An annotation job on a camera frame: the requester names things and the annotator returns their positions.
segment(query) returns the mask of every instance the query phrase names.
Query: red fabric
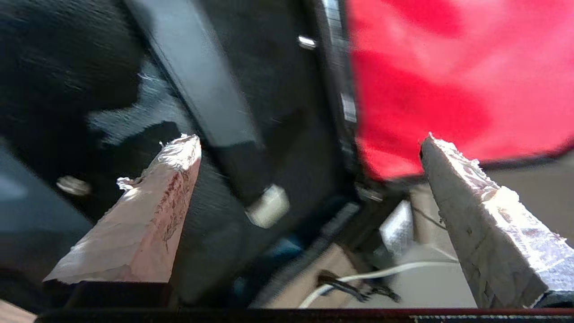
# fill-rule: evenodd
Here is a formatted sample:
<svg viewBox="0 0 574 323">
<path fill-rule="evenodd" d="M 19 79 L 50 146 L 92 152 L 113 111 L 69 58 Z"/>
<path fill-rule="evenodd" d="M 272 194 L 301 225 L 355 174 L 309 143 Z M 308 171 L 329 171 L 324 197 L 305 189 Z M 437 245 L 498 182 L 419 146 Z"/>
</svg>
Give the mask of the red fabric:
<svg viewBox="0 0 574 323">
<path fill-rule="evenodd" d="M 574 1 L 347 3 L 373 178 L 422 174 L 428 132 L 482 162 L 555 153 L 574 137 Z"/>
</svg>

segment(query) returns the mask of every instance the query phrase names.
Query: wire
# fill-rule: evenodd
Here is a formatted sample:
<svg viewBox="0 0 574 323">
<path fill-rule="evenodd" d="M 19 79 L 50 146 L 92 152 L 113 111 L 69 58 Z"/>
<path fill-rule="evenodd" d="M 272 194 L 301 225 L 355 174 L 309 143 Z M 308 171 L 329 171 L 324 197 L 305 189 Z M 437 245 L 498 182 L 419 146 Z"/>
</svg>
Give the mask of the wire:
<svg viewBox="0 0 574 323">
<path fill-rule="evenodd" d="M 459 261 L 459 259 L 458 259 L 456 256 L 452 256 L 450 253 L 448 253 L 448 252 L 446 252 L 446 251 L 444 251 L 444 250 L 442 250 L 442 249 L 436 247 L 435 245 L 432 245 L 432 244 L 429 244 L 429 243 L 423 243 L 423 244 L 421 244 L 421 246 L 427 247 L 427 248 L 430 248 L 430 249 L 433 249 L 434 251 L 436 251 L 436 252 L 442 254 L 443 256 L 445 256 L 446 258 L 448 258 L 449 260 L 452 260 L 452 261 L 454 261 L 454 262 L 458 262 L 458 261 Z"/>
<path fill-rule="evenodd" d="M 441 228 L 442 230 L 447 230 L 447 227 L 442 225 L 441 223 L 437 222 L 435 219 L 433 219 L 431 216 L 429 216 L 428 214 L 424 213 L 423 211 L 421 211 L 420 209 L 417 209 L 416 207 L 412 207 L 413 211 L 417 212 L 418 214 L 420 214 L 423 218 L 427 219 L 429 222 L 431 222 L 432 224 L 438 226 L 439 228 Z"/>
<path fill-rule="evenodd" d="M 442 260 L 442 261 L 434 261 L 434 262 L 414 262 L 414 263 L 407 263 L 407 264 L 402 264 L 402 265 L 398 265 L 395 267 L 391 267 L 391 268 L 387 268 L 387 269 L 383 269 L 383 270 L 379 270 L 379 271 L 373 271 L 373 272 L 368 272 L 365 274 L 358 274 L 358 275 L 352 275 L 352 276 L 346 276 L 346 277 L 341 277 L 341 278 L 337 278 L 338 281 L 340 282 L 350 282 L 352 280 L 360 280 L 360 279 L 373 279 L 373 278 L 383 278 L 383 277 L 387 277 L 390 275 L 394 275 L 394 274 L 398 274 L 399 272 L 403 272 L 406 270 L 410 270 L 410 269 L 415 269 L 415 268 L 421 268 L 421 267 L 434 267 L 434 266 L 447 266 L 447 265 L 454 265 L 454 264 L 459 264 L 458 261 L 456 260 Z M 332 286 L 330 285 L 322 285 L 321 287 L 317 288 L 315 291 L 313 291 L 312 293 L 309 294 L 309 296 L 307 296 L 307 298 L 305 298 L 305 300 L 303 301 L 303 303 L 301 303 L 301 305 L 299 305 L 300 309 L 306 309 L 309 307 L 309 305 L 311 305 L 311 303 L 319 296 L 323 295 L 325 292 L 327 292 L 328 290 L 333 289 Z"/>
</svg>

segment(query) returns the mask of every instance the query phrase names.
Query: floor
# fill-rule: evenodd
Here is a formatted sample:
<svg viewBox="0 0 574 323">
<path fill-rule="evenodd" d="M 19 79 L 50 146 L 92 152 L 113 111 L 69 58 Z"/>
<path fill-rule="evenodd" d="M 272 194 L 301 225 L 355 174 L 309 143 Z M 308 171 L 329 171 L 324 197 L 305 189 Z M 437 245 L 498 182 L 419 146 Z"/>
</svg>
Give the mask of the floor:
<svg viewBox="0 0 574 323">
<path fill-rule="evenodd" d="M 448 260 L 449 256 L 427 245 L 413 245 L 398 264 Z M 415 268 L 397 274 L 390 287 L 402 298 L 394 303 L 390 298 L 374 295 L 365 303 L 353 299 L 346 308 L 433 308 L 476 307 L 460 266 Z"/>
</svg>

